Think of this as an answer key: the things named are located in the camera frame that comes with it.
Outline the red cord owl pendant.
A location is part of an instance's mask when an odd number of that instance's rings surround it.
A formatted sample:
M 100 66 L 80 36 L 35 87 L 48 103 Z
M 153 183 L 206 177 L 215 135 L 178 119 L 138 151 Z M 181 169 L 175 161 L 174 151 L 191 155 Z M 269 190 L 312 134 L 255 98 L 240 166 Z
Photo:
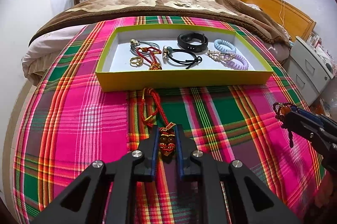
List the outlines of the red cord owl pendant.
M 154 125 L 159 129 L 159 151 L 165 160 L 173 157 L 176 150 L 176 124 L 170 122 L 163 110 L 159 93 L 146 87 L 142 91 L 140 118 L 142 123 L 148 128 Z

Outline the beaded hair clip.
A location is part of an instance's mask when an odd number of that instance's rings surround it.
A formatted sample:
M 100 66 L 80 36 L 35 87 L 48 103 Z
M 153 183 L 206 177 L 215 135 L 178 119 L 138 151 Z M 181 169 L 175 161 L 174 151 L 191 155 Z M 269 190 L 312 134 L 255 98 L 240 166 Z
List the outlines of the beaded hair clip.
M 221 53 L 219 51 L 207 51 L 207 56 L 218 62 L 228 62 L 234 59 L 235 55 L 232 53 Z

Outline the black hair tie green bead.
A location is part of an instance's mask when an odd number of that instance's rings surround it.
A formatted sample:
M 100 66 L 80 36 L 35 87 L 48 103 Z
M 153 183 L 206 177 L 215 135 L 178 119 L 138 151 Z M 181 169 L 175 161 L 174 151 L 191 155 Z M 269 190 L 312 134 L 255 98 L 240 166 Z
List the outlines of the black hair tie green bead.
M 202 57 L 186 49 L 163 47 L 162 59 L 168 63 L 174 63 L 176 65 L 190 69 L 202 62 Z

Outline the black fitness band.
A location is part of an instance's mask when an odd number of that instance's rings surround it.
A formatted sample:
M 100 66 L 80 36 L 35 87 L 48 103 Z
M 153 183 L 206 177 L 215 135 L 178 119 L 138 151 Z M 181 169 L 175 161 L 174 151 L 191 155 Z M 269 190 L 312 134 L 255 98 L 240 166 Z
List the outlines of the black fitness band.
M 203 33 L 180 34 L 177 38 L 178 45 L 185 50 L 199 53 L 207 50 L 209 40 Z

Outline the grey hair tie pearl flower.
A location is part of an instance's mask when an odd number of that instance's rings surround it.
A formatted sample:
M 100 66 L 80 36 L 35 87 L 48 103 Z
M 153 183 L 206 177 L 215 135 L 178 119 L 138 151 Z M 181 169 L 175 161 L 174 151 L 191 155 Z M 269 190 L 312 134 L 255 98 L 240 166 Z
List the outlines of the grey hair tie pearl flower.
M 159 45 L 157 43 L 147 42 L 147 41 L 139 41 L 139 40 L 136 40 L 136 39 L 131 39 L 130 40 L 130 51 L 134 55 L 136 55 L 136 49 L 138 47 L 145 47 L 145 46 L 154 47 L 154 48 L 159 49 Z

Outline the grey bedside cabinet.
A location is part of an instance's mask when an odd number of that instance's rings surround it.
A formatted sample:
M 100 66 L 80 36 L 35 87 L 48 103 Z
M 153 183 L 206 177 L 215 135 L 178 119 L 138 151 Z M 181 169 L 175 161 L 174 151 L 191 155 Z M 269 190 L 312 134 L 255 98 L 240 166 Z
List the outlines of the grey bedside cabinet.
M 308 105 L 322 94 L 334 78 L 332 69 L 328 68 L 318 53 L 299 36 L 296 37 L 283 68 Z

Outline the pink plaid cloth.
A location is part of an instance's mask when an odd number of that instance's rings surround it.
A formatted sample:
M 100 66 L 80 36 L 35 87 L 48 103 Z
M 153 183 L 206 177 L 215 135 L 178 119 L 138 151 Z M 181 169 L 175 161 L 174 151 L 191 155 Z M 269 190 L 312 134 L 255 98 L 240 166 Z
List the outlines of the pink plaid cloth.
M 95 160 L 111 162 L 148 137 L 139 117 L 141 91 L 104 93 L 95 75 L 114 29 L 137 24 L 185 24 L 237 32 L 269 63 L 264 85 L 159 90 L 167 118 L 198 149 L 217 160 L 241 160 L 298 216 L 303 217 L 325 174 L 305 139 L 275 119 L 275 102 L 307 104 L 286 71 L 246 29 L 189 17 L 131 17 L 81 27 L 38 84 L 26 108 L 14 157 L 13 195 L 20 223 L 38 213 Z

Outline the orange wooden headboard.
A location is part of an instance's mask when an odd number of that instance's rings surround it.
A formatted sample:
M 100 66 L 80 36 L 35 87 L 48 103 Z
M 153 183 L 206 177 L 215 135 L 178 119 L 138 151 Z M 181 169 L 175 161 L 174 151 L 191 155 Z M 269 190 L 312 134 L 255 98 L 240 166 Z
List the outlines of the orange wooden headboard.
M 258 6 L 263 12 L 273 18 L 275 22 L 283 26 L 292 41 L 295 41 L 297 36 L 306 40 L 316 26 L 316 22 L 307 14 L 284 0 L 241 1 Z

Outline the green shallow cardboard box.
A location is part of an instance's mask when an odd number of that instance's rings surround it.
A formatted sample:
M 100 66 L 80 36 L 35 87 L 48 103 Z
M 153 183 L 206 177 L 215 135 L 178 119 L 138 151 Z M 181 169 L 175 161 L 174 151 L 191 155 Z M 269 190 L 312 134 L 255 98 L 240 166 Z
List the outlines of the green shallow cardboard box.
M 130 64 L 132 53 L 130 40 L 154 42 L 163 47 L 178 47 L 178 35 L 201 33 L 209 39 L 209 50 L 214 50 L 213 42 L 222 39 L 235 45 L 237 54 L 244 57 L 249 65 L 240 71 L 199 53 L 202 61 L 190 69 L 164 59 L 158 54 L 161 70 L 151 71 L 148 62 L 136 66 Z M 204 87 L 215 85 L 257 85 L 265 84 L 273 74 L 273 69 L 264 57 L 235 30 L 182 24 L 145 24 L 116 28 L 106 43 L 96 67 L 96 76 L 103 91 L 128 91 L 152 88 Z

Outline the brown fleece blanket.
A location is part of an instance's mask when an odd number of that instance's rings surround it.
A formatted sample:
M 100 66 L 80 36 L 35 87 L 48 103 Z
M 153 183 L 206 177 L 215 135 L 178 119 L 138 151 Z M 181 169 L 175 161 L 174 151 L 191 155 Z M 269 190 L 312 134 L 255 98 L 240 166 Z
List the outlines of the brown fleece blanket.
M 42 26 L 31 38 L 62 28 L 131 16 L 186 16 L 231 23 L 269 44 L 289 46 L 283 28 L 263 11 L 241 0 L 85 0 Z

